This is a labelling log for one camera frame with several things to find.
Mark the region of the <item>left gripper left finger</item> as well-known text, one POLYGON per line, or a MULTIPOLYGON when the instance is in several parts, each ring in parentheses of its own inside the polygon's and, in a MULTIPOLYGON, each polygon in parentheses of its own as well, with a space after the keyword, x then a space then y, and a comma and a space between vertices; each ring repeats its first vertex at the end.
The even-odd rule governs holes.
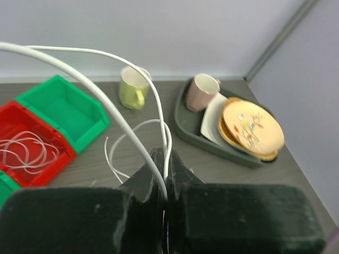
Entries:
POLYGON ((1 209, 1 253, 161 253, 163 205, 148 165, 117 188, 23 188, 1 209))

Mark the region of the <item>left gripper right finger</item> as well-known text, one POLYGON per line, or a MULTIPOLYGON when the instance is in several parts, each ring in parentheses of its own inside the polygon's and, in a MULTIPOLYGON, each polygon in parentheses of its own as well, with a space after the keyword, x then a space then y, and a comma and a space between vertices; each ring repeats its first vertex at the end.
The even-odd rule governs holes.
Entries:
POLYGON ((325 236, 306 195, 286 185, 208 184, 173 151, 170 253, 321 253, 325 236))

